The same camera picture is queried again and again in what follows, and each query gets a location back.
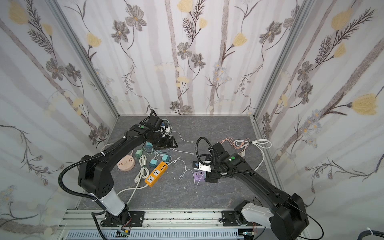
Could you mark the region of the purple power strip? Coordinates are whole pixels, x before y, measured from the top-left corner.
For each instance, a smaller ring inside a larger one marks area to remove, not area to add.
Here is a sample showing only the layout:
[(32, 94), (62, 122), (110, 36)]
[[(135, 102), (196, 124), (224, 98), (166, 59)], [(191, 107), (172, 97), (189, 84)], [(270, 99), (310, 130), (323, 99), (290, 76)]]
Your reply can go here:
[(195, 181), (202, 181), (206, 177), (206, 172), (205, 171), (197, 171), (194, 172), (194, 180)]

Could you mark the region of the orange power strip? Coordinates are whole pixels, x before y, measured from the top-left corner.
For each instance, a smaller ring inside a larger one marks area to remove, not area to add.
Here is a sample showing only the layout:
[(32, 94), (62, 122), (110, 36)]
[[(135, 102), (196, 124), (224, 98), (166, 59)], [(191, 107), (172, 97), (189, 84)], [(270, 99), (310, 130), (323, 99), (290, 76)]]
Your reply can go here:
[(145, 179), (145, 183), (151, 188), (160, 179), (160, 177), (167, 171), (168, 164), (160, 162), (158, 166), (150, 173)]

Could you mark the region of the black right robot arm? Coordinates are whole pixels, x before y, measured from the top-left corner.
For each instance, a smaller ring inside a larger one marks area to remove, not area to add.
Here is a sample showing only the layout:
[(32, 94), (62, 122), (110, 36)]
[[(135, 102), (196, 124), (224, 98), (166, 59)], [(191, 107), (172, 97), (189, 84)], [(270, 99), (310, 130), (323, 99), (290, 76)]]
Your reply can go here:
[(208, 144), (209, 153), (204, 155), (205, 161), (201, 160), (201, 154), (197, 154), (197, 159), (200, 164), (211, 168), (207, 173), (207, 181), (215, 183), (221, 178), (235, 178), (266, 203), (265, 207), (261, 207), (243, 201), (234, 210), (223, 211), (220, 221), (225, 227), (248, 227), (254, 224), (270, 229), (279, 240), (296, 240), (301, 237), (312, 217), (307, 214), (300, 196), (289, 195), (269, 183), (243, 157), (238, 154), (229, 155), (221, 143), (212, 145), (205, 137), (197, 141), (202, 140)]

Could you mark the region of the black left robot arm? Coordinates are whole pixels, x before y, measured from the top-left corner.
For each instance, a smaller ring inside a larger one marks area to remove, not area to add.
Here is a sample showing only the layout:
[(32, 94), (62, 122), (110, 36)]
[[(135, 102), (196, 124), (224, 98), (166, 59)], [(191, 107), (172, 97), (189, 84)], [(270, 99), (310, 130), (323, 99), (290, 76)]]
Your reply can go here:
[[(165, 131), (161, 129), (162, 124), (161, 118), (149, 115), (130, 127), (120, 140), (105, 151), (92, 157), (86, 155), (81, 161), (64, 168), (58, 177), (59, 187), (70, 195), (95, 201), (112, 216), (121, 215), (128, 207), (114, 190), (111, 171), (130, 151), (146, 142), (151, 143), (155, 150), (177, 148), (175, 138), (165, 134)], [(76, 167), (80, 167), (78, 185), (86, 191), (85, 194), (70, 190), (64, 184), (64, 175)]]

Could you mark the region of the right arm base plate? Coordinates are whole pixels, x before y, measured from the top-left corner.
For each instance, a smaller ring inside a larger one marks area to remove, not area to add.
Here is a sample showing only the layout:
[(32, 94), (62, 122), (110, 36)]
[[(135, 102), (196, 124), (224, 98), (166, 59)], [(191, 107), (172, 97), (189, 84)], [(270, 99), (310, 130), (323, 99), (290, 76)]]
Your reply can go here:
[(221, 215), (222, 217), (219, 222), (222, 223), (224, 227), (261, 227), (260, 224), (245, 220), (239, 211), (221, 211)]

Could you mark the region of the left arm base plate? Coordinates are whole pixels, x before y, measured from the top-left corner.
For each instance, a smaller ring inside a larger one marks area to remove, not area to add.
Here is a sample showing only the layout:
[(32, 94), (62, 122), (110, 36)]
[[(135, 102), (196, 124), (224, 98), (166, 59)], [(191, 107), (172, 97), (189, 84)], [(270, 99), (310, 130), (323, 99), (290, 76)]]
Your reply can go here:
[(119, 216), (106, 213), (101, 221), (102, 227), (141, 227), (145, 218), (144, 211), (123, 211)]

